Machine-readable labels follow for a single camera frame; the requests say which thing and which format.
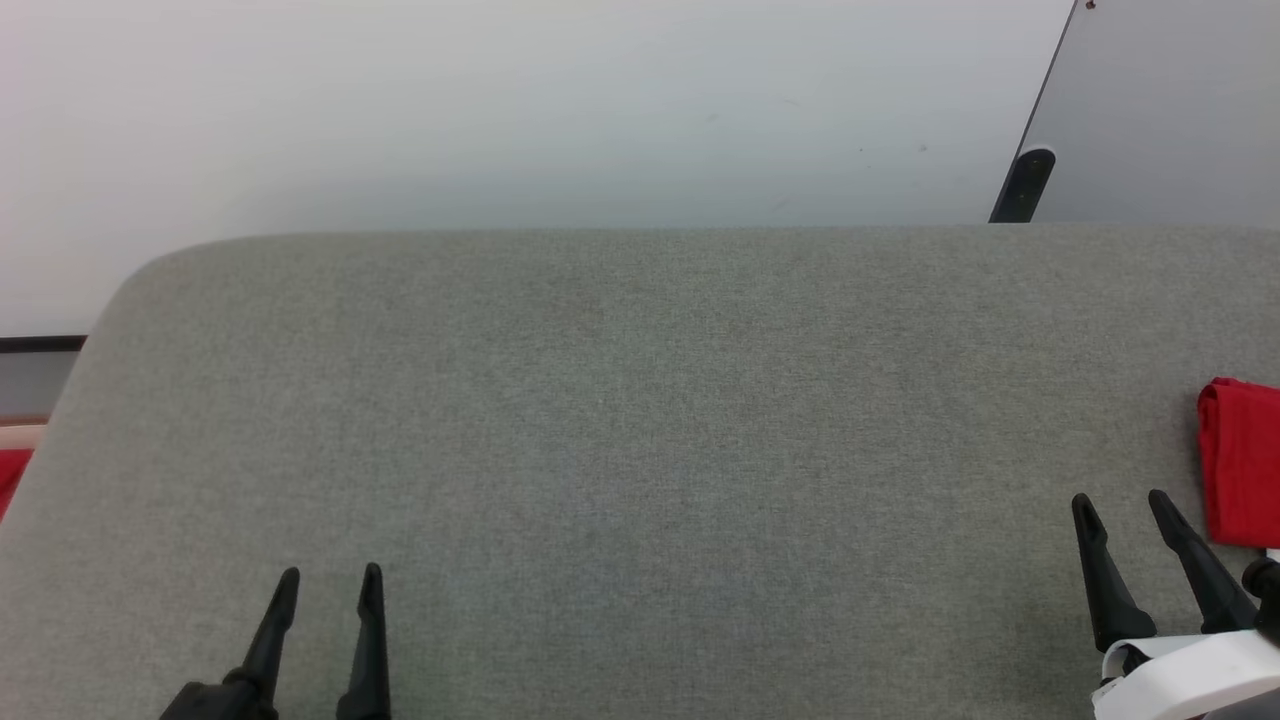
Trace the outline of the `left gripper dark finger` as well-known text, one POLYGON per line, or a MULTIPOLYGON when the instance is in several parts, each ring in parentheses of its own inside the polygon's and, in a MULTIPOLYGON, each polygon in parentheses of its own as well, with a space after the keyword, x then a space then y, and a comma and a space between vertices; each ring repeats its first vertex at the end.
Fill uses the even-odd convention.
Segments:
POLYGON ((369 562, 358 593, 358 639, 349 682, 335 706, 335 719, 392 719, 385 593, 381 568, 369 562))
POLYGON ((287 568, 239 666, 223 685, 230 691, 225 719, 278 719, 275 693, 285 635, 291 629, 300 593, 300 569, 287 568))

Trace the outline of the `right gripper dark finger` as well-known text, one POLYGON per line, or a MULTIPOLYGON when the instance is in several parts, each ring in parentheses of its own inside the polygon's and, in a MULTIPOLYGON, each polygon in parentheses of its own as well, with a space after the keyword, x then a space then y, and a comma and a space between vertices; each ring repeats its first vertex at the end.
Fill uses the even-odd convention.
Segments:
POLYGON ((1212 635, 1252 629, 1257 615, 1253 601, 1169 495, 1152 489, 1148 503, 1164 543, 1178 556, 1190 585, 1202 618, 1199 632, 1212 635))
POLYGON ((1071 519, 1094 647, 1105 653, 1117 642, 1155 637, 1155 620, 1138 607, 1121 578, 1108 551, 1108 533, 1088 495, 1071 498, 1071 519))

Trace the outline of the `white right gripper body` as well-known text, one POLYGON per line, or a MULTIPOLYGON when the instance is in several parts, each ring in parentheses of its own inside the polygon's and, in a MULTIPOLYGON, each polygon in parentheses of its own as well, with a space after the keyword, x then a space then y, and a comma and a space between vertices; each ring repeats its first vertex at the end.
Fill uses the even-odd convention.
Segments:
POLYGON ((1257 630, 1115 642, 1096 719, 1277 719, 1279 650, 1257 630))

